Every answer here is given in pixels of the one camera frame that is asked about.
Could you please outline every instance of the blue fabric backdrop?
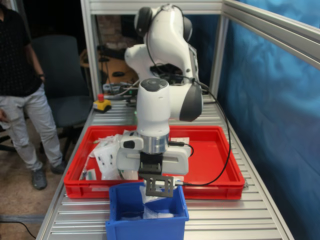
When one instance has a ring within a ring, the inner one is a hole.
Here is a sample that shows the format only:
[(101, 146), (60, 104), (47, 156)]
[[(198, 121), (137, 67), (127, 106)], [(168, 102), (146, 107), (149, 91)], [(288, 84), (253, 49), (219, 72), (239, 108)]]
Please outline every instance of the blue fabric backdrop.
[[(319, 0), (242, 2), (320, 27)], [(203, 49), (199, 35), (192, 39), (208, 83), (214, 17), (197, 18), (197, 31), (210, 36)], [(320, 71), (233, 22), (223, 61), (219, 100), (232, 126), (294, 237), (319, 240)]]

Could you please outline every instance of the hand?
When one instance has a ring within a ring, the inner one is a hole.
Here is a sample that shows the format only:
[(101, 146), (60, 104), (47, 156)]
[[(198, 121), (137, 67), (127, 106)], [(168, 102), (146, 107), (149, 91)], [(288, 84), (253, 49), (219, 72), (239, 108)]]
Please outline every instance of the hand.
[(5, 111), (3, 111), (2, 109), (0, 109), (0, 122), (5, 122), (5, 123), (9, 122)]

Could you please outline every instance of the man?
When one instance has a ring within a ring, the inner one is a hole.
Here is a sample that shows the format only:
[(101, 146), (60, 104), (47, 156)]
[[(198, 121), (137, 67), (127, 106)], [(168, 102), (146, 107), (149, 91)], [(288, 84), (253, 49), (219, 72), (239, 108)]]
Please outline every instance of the man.
[(31, 170), (32, 185), (38, 190), (47, 186), (47, 180), (29, 140), (24, 111), (41, 137), (51, 171), (63, 174), (66, 168), (44, 82), (44, 72), (21, 16), (0, 0), (0, 125)]

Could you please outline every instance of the red tray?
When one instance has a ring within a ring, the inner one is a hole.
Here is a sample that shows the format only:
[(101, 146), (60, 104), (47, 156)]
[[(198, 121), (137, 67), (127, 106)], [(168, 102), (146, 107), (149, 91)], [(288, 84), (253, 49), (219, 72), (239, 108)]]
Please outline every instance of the red tray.
[[(94, 149), (94, 141), (124, 130), (135, 130), (136, 126), (91, 126), (87, 129), (72, 163), (64, 177), (64, 186), (69, 198), (108, 198), (109, 187), (142, 180), (79, 180), (87, 156)], [(189, 157), (189, 173), (184, 181), (203, 184), (213, 180), (221, 172), (227, 159), (229, 144), (219, 126), (170, 126), (170, 138), (189, 137), (194, 148)], [(101, 179), (95, 158), (90, 158), (88, 169), (95, 169), (97, 179)], [(222, 176), (207, 186), (184, 186), (186, 199), (232, 199), (241, 198), (245, 184), (241, 171), (233, 154)]]

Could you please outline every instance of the office chair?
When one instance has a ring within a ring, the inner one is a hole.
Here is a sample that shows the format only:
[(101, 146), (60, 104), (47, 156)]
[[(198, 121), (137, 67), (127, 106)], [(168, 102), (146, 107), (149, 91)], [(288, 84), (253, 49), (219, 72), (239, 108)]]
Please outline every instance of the office chair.
[[(5, 130), (0, 126), (0, 133), (4, 132)], [(7, 146), (7, 145), (3, 145), (2, 143), (9, 140), (10, 137), (9, 136), (1, 136), (0, 137), (0, 151), (7, 151), (7, 152), (12, 152), (12, 153), (16, 153), (16, 149), (13, 146)]]
[(59, 138), (66, 138), (63, 159), (71, 142), (76, 142), (93, 105), (81, 73), (77, 40), (73, 36), (48, 35), (32, 40), (32, 47), (46, 75), (45, 94)]

